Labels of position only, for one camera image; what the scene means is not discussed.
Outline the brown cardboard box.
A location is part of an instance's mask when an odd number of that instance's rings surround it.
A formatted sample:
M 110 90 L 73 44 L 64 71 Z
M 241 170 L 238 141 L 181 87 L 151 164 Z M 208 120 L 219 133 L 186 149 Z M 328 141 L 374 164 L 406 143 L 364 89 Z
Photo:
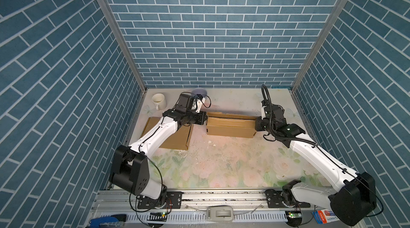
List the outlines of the brown cardboard box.
M 158 117 L 150 117 L 144 127 L 141 136 L 147 134 L 161 119 Z M 190 147 L 191 136 L 193 132 L 193 126 L 182 126 L 174 134 L 168 137 L 160 148 L 171 150 L 184 150 L 187 151 Z

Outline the brown cardboard sheet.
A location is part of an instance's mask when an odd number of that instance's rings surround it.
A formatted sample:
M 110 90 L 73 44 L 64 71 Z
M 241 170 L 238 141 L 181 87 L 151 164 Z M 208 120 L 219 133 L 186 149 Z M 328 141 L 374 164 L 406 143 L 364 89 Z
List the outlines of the brown cardboard sheet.
M 253 138 L 257 133 L 256 117 L 221 112 L 208 112 L 207 116 L 208 135 Z

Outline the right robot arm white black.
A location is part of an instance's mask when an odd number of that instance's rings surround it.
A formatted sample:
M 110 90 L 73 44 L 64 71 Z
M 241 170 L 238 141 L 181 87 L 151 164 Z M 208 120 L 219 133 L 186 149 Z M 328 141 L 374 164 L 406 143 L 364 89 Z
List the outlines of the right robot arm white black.
M 375 179 L 370 174 L 356 172 L 314 142 L 300 126 L 288 124 L 281 106 L 263 100 L 261 113 L 261 117 L 256 119 L 255 129 L 268 132 L 276 141 L 299 154 L 331 185 L 326 189 L 292 180 L 282 187 L 284 205 L 295 207 L 299 203 L 309 203 L 329 209 L 349 226 L 355 226 L 370 216 L 378 199 Z

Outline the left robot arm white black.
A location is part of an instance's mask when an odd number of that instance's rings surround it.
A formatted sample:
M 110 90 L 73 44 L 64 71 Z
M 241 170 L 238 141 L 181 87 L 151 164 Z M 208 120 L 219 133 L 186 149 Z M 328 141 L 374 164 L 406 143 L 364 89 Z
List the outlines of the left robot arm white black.
M 180 128 L 198 124 L 208 119 L 202 108 L 211 107 L 206 90 L 198 88 L 180 94 L 173 108 L 163 112 L 162 117 L 144 136 L 128 146 L 120 145 L 114 152 L 109 181 L 135 196 L 142 196 L 162 205 L 167 187 L 163 182 L 150 178 L 151 156 L 171 135 Z

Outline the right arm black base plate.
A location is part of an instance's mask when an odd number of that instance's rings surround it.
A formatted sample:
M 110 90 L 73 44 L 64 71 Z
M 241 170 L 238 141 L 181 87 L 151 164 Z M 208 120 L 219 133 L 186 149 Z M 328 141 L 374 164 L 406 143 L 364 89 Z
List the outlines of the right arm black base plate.
M 276 191 L 274 189 L 267 189 L 264 191 L 266 197 L 266 203 L 268 208 L 310 208 L 311 205 L 306 202 L 298 203 L 285 203 L 284 198 L 282 197 L 282 191 Z

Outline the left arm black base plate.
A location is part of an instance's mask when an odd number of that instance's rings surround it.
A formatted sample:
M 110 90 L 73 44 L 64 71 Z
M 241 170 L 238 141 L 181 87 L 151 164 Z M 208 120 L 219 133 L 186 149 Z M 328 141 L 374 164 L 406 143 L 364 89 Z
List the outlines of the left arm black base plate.
M 180 209 L 182 203 L 182 191 L 167 191 L 166 194 L 162 194 L 159 199 L 152 199 L 146 196 L 142 196 L 138 199 L 138 209 L 165 209 L 167 204 L 168 208 Z

